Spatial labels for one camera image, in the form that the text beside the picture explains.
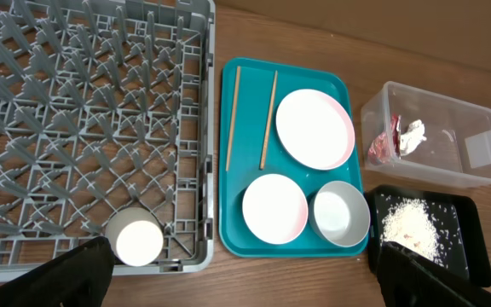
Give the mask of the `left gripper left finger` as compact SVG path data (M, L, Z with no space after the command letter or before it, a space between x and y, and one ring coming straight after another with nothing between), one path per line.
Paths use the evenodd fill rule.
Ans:
M0 286L0 306L102 305L115 264L100 236Z

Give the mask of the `pink shallow bowl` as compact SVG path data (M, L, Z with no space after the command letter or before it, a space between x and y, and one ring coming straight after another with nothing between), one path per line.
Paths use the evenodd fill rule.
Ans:
M309 209L303 190L292 179L267 174L245 190L242 214L246 226L259 240L283 245L302 234Z

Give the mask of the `grey bowl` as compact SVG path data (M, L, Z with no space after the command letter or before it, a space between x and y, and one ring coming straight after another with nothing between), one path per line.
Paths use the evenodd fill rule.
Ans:
M371 214L360 190L347 182L332 181L310 200L309 223L323 240L348 248L367 238Z

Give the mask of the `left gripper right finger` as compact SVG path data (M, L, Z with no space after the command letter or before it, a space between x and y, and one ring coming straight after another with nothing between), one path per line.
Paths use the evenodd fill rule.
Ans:
M387 307L491 307L491 293L395 242L379 251L376 276Z

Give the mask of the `wooden chopstick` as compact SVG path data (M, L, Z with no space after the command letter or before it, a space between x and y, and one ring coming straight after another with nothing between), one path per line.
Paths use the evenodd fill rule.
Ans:
M235 82L234 82L233 104L232 104L231 118L230 118L230 123L229 123L227 161L226 161L226 165L225 165L225 171L229 170L230 163L231 163L233 141L234 141L234 127L235 127L235 119L236 119L236 110L237 110L238 97L239 97L239 91L240 91L240 75L241 75L241 66L237 66L236 74L235 74Z
M273 83L272 83L272 89L271 89L271 93L270 93L268 116L267 116L265 131L264 131L264 137L263 137L262 156L261 156L260 165L259 165L260 170L263 170L265 167L265 164L266 164L271 122L272 122L272 116L273 116L272 114L273 114L273 110L274 110L274 98L275 98L275 92L276 92L276 87L277 87L277 80L278 80L278 71L275 71Z

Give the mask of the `red sauce packet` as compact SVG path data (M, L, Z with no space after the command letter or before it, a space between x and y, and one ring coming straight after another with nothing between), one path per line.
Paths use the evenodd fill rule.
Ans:
M381 165L388 163L392 155L399 158L400 134L401 116L393 114L390 120L390 135L383 131L373 140L367 151L368 161L373 165Z

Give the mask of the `white napkin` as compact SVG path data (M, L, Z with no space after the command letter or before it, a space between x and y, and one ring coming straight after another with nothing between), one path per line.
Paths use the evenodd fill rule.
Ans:
M425 125L421 119L417 119L408 125L407 131L400 135L399 151L401 156L407 156L427 138L425 137Z

